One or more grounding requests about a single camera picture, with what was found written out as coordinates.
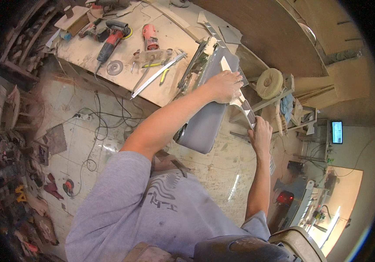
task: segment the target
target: monitor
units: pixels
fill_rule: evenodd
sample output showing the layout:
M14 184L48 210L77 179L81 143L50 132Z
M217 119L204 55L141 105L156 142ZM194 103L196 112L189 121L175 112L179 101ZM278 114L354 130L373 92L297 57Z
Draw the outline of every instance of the monitor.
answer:
M342 121L332 122L333 144L343 143Z

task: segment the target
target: workshop table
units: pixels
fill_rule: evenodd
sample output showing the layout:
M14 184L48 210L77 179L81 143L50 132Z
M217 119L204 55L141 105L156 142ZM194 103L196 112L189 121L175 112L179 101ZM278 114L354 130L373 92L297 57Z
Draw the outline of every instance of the workshop table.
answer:
M177 84L198 49L198 44L182 28L173 23L166 16L160 15L153 19L142 13L142 9L143 6L138 5L132 13L128 13L120 18L113 16L109 17L117 21L128 23L133 30L133 34L131 37L121 40L109 60L101 66L97 72L97 76L132 91L145 70L140 70L140 67L143 64L146 64L146 62L141 62L138 63L138 65L135 65L133 72L131 73L133 61L131 59L133 53L136 52L137 49L145 50L144 39L142 36L143 25L153 24L156 28L157 38L159 39L161 49L182 49L187 53L186 59L182 59L170 67L170 71L168 72L166 80L162 86L159 86L160 77L157 77L139 94L139 96L146 100L163 107L174 98L177 92ZM105 26L105 21L102 21L97 28L100 29ZM86 69L87 71L94 72L98 63L96 58L103 44L104 43L96 42L89 36L86 36L83 39L75 36L68 42L61 40L58 45L58 58L66 60L76 66ZM106 72L106 67L112 60L120 60L123 63L122 72L116 76L111 76ZM138 86L141 86L154 73L160 70L160 68L162 68L162 66L151 67L143 81Z

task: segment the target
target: tiled floor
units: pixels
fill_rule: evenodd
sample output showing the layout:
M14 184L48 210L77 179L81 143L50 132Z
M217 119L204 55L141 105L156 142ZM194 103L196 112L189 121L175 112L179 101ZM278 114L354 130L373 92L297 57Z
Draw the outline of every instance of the tiled floor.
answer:
M96 178L100 175L107 160L122 147L123 133L127 126L119 118L105 117L108 126L121 125L108 130L107 133L104 128L101 128L96 139L95 130L98 127L98 118L95 117L91 122L70 119L84 107L98 111L98 101L95 100L94 92L61 82L47 81L40 85L35 93L45 102L44 118L39 121L41 122L40 128L35 138L40 139L47 129L59 123L64 125L67 150L50 156L49 166L43 167L45 174L52 173L54 175L58 191L64 196L64 200L57 200L46 192L43 192L43 197L49 203L55 233L60 242L59 246L52 247L52 250L62 259L66 259L64 243L73 216L95 184ZM115 97L99 94L99 98L102 112L121 115L121 107L117 104ZM130 108L130 112L135 117L141 115L141 111L131 102L125 101L124 105ZM234 131L246 134L246 129L228 122L231 110L232 107L229 107L224 116L215 145L210 153L203 155L182 147L174 141L169 145L169 153L174 154L188 168L192 169L223 212L234 223L241 226L244 221L248 191L256 170L256 158L249 143L229 133ZM128 121L128 124L135 125L135 122ZM286 165L291 157L284 154L285 149L288 154L292 154L299 147L295 138L284 138L285 149L280 140L278 135L274 135L272 155L277 168L271 177L272 187L277 178L282 178L285 182L288 179ZM90 169L93 171L82 167L91 149L90 159L96 163L93 164L92 161L89 163ZM81 191L78 196L71 199L63 192L62 184L71 178L75 182L75 188L78 189L80 188L80 176Z

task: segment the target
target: gray t-shirt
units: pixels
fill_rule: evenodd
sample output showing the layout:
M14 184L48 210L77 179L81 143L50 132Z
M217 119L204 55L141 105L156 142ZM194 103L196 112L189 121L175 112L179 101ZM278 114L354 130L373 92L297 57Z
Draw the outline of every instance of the gray t-shirt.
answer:
M122 261L139 242L193 256L195 244L217 236L270 236L264 212L237 227L198 179L169 170L149 178L137 152L113 155L74 217L65 242L68 261Z

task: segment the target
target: hand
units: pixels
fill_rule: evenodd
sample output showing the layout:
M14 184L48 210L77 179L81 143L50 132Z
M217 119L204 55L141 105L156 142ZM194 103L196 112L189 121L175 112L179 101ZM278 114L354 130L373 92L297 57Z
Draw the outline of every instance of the hand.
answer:
M256 152L258 160L267 161L270 160L270 139L272 138L273 128L269 125L268 121L265 121L262 117L256 116L255 131L248 130L250 142L253 149Z
M241 95L239 89L243 86L242 76L239 72L222 71L211 77L198 89L209 95L211 101L217 103L229 103Z

